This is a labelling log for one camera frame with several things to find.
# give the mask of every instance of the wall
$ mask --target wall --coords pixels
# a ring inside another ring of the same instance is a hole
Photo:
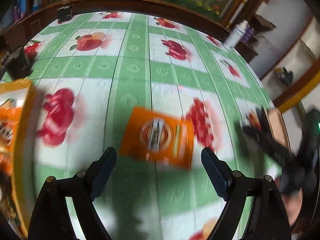
[[[312,12],[304,0],[270,0],[257,14],[272,22],[276,28],[263,33],[258,52],[249,65],[259,78],[262,77],[290,48],[308,23]]]

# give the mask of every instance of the blue gripper pad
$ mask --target blue gripper pad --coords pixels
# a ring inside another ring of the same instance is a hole
[[[232,185],[232,170],[227,163],[220,161],[209,147],[202,150],[201,162],[217,195],[227,201]]]

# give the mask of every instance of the metal screw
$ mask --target metal screw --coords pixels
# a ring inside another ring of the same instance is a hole
[[[237,178],[241,177],[241,172],[240,171],[233,171],[232,174],[233,174],[233,176],[235,176]]]
[[[266,176],[264,176],[264,178],[269,182],[273,181],[273,178],[270,175],[266,175]]]
[[[53,180],[54,180],[54,176],[49,176],[49,177],[47,177],[47,179],[46,179],[47,182],[51,182],[51,181],[53,181]]]
[[[85,171],[79,171],[79,172],[77,173],[77,176],[78,176],[78,178],[84,177],[84,176],[85,176]]]

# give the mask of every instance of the purple object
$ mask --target purple object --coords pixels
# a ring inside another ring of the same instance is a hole
[[[254,29],[251,28],[249,25],[247,25],[246,29],[245,29],[245,34],[242,37],[242,41],[244,43],[247,43],[249,41],[249,39],[252,37],[252,35],[254,34]]]

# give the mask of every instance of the orange box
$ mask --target orange box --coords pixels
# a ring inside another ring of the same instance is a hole
[[[136,106],[132,110],[119,153],[190,169],[193,141],[191,121]]]

